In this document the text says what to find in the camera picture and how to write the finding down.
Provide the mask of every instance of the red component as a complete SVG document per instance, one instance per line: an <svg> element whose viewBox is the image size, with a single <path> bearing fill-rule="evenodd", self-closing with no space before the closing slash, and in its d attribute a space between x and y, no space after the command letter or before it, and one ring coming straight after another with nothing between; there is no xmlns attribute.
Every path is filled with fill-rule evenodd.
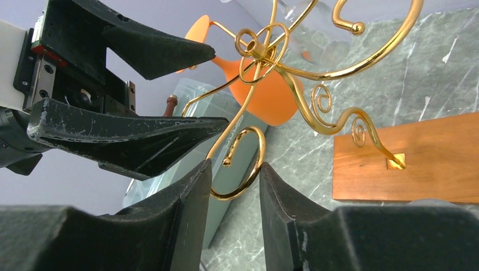
<svg viewBox="0 0 479 271"><path fill-rule="evenodd" d="M66 61L63 61L61 58L59 58L57 55L55 55L54 53L46 50L43 45L38 45L36 47L33 47L32 48L32 51L37 54L37 55L40 55L40 54L45 54L47 55L49 58L53 59L53 61L56 62L56 66L57 67L60 67L60 68L64 68L67 66L67 62Z"/></svg>

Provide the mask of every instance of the gold ball tip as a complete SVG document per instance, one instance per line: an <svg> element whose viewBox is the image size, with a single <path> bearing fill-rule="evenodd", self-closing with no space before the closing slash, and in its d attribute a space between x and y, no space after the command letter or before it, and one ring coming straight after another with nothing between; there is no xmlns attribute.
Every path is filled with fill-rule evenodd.
<svg viewBox="0 0 479 271"><path fill-rule="evenodd" d="M229 167L229 166L231 165L231 159L225 158L225 159L223 160L223 165L224 165L225 167Z"/></svg>
<svg viewBox="0 0 479 271"><path fill-rule="evenodd" d="M355 36L359 36L364 33L366 26L363 22L359 21L351 26L351 33Z"/></svg>

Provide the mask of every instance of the wooden block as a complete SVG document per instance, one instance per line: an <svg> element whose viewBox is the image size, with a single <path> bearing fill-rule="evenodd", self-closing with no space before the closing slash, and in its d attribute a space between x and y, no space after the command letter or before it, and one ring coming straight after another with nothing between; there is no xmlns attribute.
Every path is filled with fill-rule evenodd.
<svg viewBox="0 0 479 271"><path fill-rule="evenodd" d="M362 148L350 134L336 136L333 199L479 203L479 112L377 132L393 154L405 154L406 169L387 169L369 134Z"/></svg>

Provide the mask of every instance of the gold bracket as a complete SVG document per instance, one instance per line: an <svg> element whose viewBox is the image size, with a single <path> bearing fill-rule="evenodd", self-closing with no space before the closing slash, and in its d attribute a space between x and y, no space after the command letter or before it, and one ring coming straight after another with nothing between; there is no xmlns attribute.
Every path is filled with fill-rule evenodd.
<svg viewBox="0 0 479 271"><path fill-rule="evenodd" d="M400 161L403 165L406 165L406 155L405 154L394 154L394 157ZM400 164L396 163L393 160L387 160L387 169L404 169Z"/></svg>
<svg viewBox="0 0 479 271"><path fill-rule="evenodd" d="M211 158L213 156L213 154L217 151L220 145L228 137L229 133L232 131L233 127L236 125L236 122L240 119L242 114L246 111L246 108L248 107L252 99L253 93L256 89L257 83L261 81L262 79L266 78L269 74L271 74L271 72L277 72L282 76L282 78L288 84L288 87L291 90L293 99L295 100L298 106L299 112L303 116L305 122L314 131L326 136L334 135L338 133L345 126L346 121L351 115L356 115L356 118L354 118L352 122L352 127L351 127L354 144L358 147L362 147L364 145L365 133L367 131L370 135L370 138L374 147L386 156L388 169L404 169L406 167L405 155L392 154L388 149L386 149L382 145L371 118L361 108L350 107L344 110L335 123L328 123L324 121L319 116L319 112L315 106L317 106L319 108L319 111L321 111L322 113L328 113L332 107L332 97L329 90L326 88L326 86L322 84L316 86L312 91L313 93L312 93L311 99L313 100L313 112L311 112L309 105L303 96L303 93L300 91L300 88L298 87L297 78L295 76L303 77L303 78L314 80L314 81L335 80L335 79L341 79L341 78L352 76L354 74L365 71L366 69L372 67L373 65L378 63L380 60L382 60L385 56L387 56L390 52L392 52L404 40L406 35L409 34L411 28L414 26L417 18L419 17L419 14L423 7L424 0L411 0L411 7L406 18L403 24L397 30L397 32L392 36L392 38L389 39L389 41L387 41L386 44L384 44L379 50L377 50L371 56L365 58L361 62L354 64L351 67L348 67L339 71L317 73L317 72L301 71L301 70L289 67L287 65L284 65L283 63L281 63L281 58L283 57L285 50L288 46L289 34L304 20L304 18L311 12L311 10L314 8L317 2L318 0L311 0L310 4L301 13L301 15L297 18L297 20L293 22L290 27L286 27L282 23L275 22L278 0L273 0L273 8L272 8L269 25L264 27L258 33L254 33L252 30L245 28L245 29L241 29L237 34L234 34L233 32L231 32L230 30L228 30L226 27L224 27L221 24L215 21L210 22L209 27L212 25L216 25L219 28L221 28L224 32L226 32L227 34L229 34L231 37L234 38L234 44L235 44L236 50L242 56L242 59L239 65L238 76L236 76L234 79L230 80L229 82L225 83L223 86L220 86L219 88L213 89L209 91L208 93L205 93L199 97L192 99L183 110L183 115L186 113L186 110L188 109L189 106L191 106L192 103L200 99L203 99L213 93L218 92L219 90L229 86L230 84L232 84L238 79L241 79L241 81L245 84L251 85L251 88L245 101L243 102L241 108L239 109L238 114L235 115L235 117L230 122L230 124L225 129L225 131L220 135L218 140L213 144L213 146L211 147L210 151L208 152L206 156L206 159ZM347 0L338 0L336 5L334 6L333 15L332 15L333 24L338 28L345 29L351 32L353 35L356 35L356 36L361 35L362 33L364 33L364 30L365 30L364 23L360 21L353 23L347 20L343 20L341 18L341 10L346 2ZM279 35L274 41L271 42L270 39L271 39L273 27L280 27L283 29L284 32L281 35ZM260 43L258 41L258 37L264 32L266 32L265 41L263 43ZM241 40L241 37L244 34L252 38L252 41L250 43L245 43L243 40ZM282 41L284 41L283 47L281 50L278 50L277 46ZM245 58L253 58L254 60L250 65L248 65L244 69L243 63L245 61ZM250 69L253 65L256 66L253 80L247 81L244 78L245 72L248 69ZM317 105L314 105L315 93L316 93L315 91L317 89L324 89L326 94L319 95L319 97L316 100ZM328 100L327 108L324 108L320 103L321 99L323 98L326 98ZM362 125L357 124L358 120L361 120L363 123L365 123L365 126L367 129L365 129ZM236 149L238 142L241 140L241 138L245 134L249 132L255 133L259 138L260 148L259 148L258 158L255 163L255 167L253 171L251 172L250 176L248 177L248 179L242 182L241 185L233 192L227 193L227 194L219 194L214 189L211 189L210 194L218 200L231 200L238 197L252 184L252 182L254 181L254 178L258 174L258 171L261 167L261 164L265 156L265 139L264 139L264 134L262 133L262 131L256 127L247 127L242 132L240 132L240 134L237 136L234 143L232 144L230 150L228 151L228 154L225 157L223 164L224 166L228 166L231 163L231 157L234 154L234 150Z"/></svg>

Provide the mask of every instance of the orange watering can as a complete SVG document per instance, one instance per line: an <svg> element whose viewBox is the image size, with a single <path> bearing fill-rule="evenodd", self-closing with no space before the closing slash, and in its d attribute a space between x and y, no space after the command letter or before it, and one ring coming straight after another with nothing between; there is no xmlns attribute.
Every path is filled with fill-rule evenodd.
<svg viewBox="0 0 479 271"><path fill-rule="evenodd" d="M217 25L225 32L231 33L222 25L211 21L208 15L203 15L193 24L185 38L204 43L208 30L212 25ZM212 61L223 70L227 81L237 76L240 71L240 60L227 61L216 56ZM246 59L243 67L246 67L252 61L252 58ZM253 75L254 69L250 69L246 72L244 78L251 81L253 80ZM301 88L301 92L303 92L303 85L299 80L297 80L297 82ZM241 105L243 105L250 88L251 85L245 84L241 80L237 80L229 86L234 98ZM298 110L298 107L284 79L279 73L273 71L265 79L258 82L256 91L246 110L268 125L278 126L291 119Z"/></svg>

